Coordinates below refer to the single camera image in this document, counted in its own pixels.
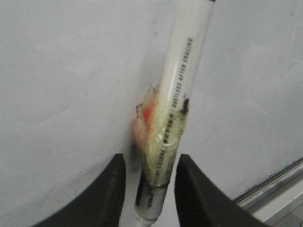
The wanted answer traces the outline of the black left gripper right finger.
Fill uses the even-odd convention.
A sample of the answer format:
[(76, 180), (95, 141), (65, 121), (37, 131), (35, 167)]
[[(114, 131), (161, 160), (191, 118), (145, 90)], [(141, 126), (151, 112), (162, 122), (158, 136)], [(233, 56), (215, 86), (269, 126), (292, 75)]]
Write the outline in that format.
[(174, 195), (181, 227), (267, 226), (221, 192), (187, 154), (177, 165)]

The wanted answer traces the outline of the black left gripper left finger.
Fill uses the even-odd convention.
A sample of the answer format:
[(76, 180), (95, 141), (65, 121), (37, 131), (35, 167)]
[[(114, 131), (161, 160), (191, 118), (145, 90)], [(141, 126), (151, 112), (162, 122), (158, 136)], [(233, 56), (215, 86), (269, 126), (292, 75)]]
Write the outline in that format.
[(72, 202), (36, 227), (117, 227), (125, 199), (125, 160), (115, 154), (104, 171)]

